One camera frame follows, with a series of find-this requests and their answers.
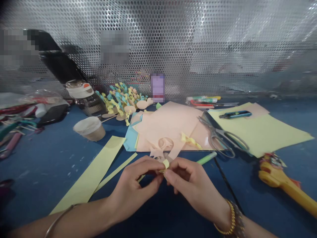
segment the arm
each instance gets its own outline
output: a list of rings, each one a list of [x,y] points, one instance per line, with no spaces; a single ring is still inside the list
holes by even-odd
[[[74,207],[61,217],[49,237],[95,237],[127,219],[158,191],[163,174],[157,171],[163,169],[164,164],[148,156],[128,165],[109,197]],[[159,175],[142,188],[137,180],[148,171],[155,171]],[[9,238],[43,238],[60,214],[52,214],[18,228],[9,234]]]
[[[203,167],[193,161],[176,158],[164,173],[168,185],[174,187],[203,217],[215,223],[222,231],[231,226],[231,209],[210,181]],[[243,216],[246,237],[276,237]]]

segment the blue table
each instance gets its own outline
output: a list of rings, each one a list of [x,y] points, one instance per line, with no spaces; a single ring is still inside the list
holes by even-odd
[[[148,110],[155,110],[155,106],[150,106]],[[103,123],[106,136],[98,142],[91,142],[73,131],[76,122],[84,118],[83,112],[77,106],[72,106],[63,121],[46,126],[41,134],[23,136],[14,154],[0,162],[0,180],[15,180],[11,196],[2,203],[2,221],[15,228],[47,216],[110,137],[124,137],[127,131],[125,122],[112,119]],[[197,161],[207,154],[209,152],[181,152],[180,156]],[[105,177],[131,155],[122,146]],[[138,153],[133,161],[144,155],[149,153]],[[204,168],[218,191],[233,200],[215,161],[206,163]],[[120,175],[121,172],[95,193],[91,201],[109,196]],[[150,179],[146,176],[141,185]],[[101,237],[127,237],[132,233],[139,237],[162,237],[176,232],[184,237],[219,235],[213,224],[191,208],[181,195],[174,195],[172,187],[167,187],[164,181],[158,193],[141,209]]]
[[[275,118],[317,137],[314,125],[317,108],[314,99],[261,99],[258,103]],[[112,135],[125,136],[125,123],[109,120],[104,123],[106,136],[102,140],[87,141],[72,130],[74,124],[85,117],[76,106],[72,106],[62,122],[46,126],[45,131],[39,135],[24,136],[15,153],[0,162],[0,180],[16,180],[11,199],[2,203],[2,220],[7,224],[14,228],[49,214],[109,138]],[[285,173],[301,181],[303,191],[314,200],[317,200],[316,150],[316,140],[312,140],[277,152],[288,166]],[[218,191],[224,197],[234,200],[224,182],[223,173],[246,216],[279,237],[316,236],[316,220],[283,191],[260,181],[259,165],[254,157],[238,151],[236,153],[239,155],[237,158],[228,160],[217,156],[216,160],[204,165]],[[207,154],[181,152],[179,156],[197,161]],[[130,155],[122,147],[106,176]],[[144,155],[149,153],[138,153],[133,161]],[[120,174],[94,194],[91,201],[109,196]],[[145,185],[149,180],[146,177],[141,184]],[[133,233],[140,237],[161,237],[175,232],[184,237],[219,235],[210,222],[197,214],[181,195],[175,196],[172,188],[163,182],[159,192],[132,217],[112,227],[101,237]]]
[[[317,138],[316,99],[252,99],[270,111],[270,115]],[[317,220],[284,191],[271,188],[258,178],[255,157],[236,152],[239,157],[217,156],[239,204],[246,216],[278,237],[316,237]],[[287,176],[301,181],[302,190],[317,201],[317,141],[311,140],[276,152],[286,163]]]

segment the hand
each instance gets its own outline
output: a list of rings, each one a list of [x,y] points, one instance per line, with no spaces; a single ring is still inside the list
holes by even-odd
[[[167,185],[174,187],[203,217],[227,230],[231,223],[230,207],[210,181],[203,167],[193,161],[177,157],[164,172]]]
[[[114,223],[129,218],[157,193],[163,180],[163,174],[158,171],[163,169],[165,169],[163,163],[149,156],[143,156],[123,170],[114,191],[107,199],[107,203],[112,209]],[[146,173],[153,173],[157,176],[149,185],[142,188],[137,180]]]

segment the scissor handle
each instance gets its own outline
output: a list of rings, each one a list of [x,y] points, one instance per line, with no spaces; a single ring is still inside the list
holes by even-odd
[[[234,147],[236,147],[237,149],[243,151],[243,152],[249,152],[249,146],[247,145],[247,143],[241,139],[239,136],[229,132],[229,131],[223,131],[223,130],[216,130],[216,133],[219,133],[220,135],[222,135],[223,137],[225,137]]]
[[[226,155],[224,152],[222,152],[221,150],[219,150],[217,148],[217,145],[214,143],[214,140],[217,140],[221,145],[225,146],[232,154],[232,156],[228,156]],[[235,157],[235,153],[234,151],[218,136],[218,135],[211,135],[210,136],[210,142],[211,144],[214,146],[214,148],[220,153],[222,154],[223,156],[226,156],[228,158],[234,158]]]

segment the perforated metal sheet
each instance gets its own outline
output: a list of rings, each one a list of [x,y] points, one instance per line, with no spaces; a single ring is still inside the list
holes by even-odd
[[[317,91],[317,1],[15,0],[2,25],[49,32],[102,91],[124,81],[150,94],[154,72],[168,99]],[[102,30],[129,31],[129,64],[100,63]],[[0,73],[2,91],[67,96],[42,63]]]

